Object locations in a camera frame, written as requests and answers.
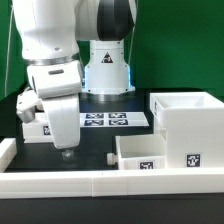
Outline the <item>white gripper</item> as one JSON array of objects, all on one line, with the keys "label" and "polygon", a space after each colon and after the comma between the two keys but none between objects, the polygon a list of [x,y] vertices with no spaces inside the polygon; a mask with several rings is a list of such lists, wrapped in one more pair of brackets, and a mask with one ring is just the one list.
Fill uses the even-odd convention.
[{"label": "white gripper", "polygon": [[[42,100],[53,143],[57,149],[75,147],[80,142],[79,96],[77,94]],[[74,159],[74,151],[62,151],[64,161]]]}]

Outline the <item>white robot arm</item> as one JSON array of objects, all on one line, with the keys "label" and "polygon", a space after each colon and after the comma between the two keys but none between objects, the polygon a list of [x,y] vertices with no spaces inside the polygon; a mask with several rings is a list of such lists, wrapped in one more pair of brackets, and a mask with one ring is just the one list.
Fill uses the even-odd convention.
[{"label": "white robot arm", "polygon": [[137,17],[135,0],[12,0],[27,62],[29,87],[17,97],[17,115],[46,116],[62,158],[80,143],[79,98],[116,100],[132,93],[124,38]]}]

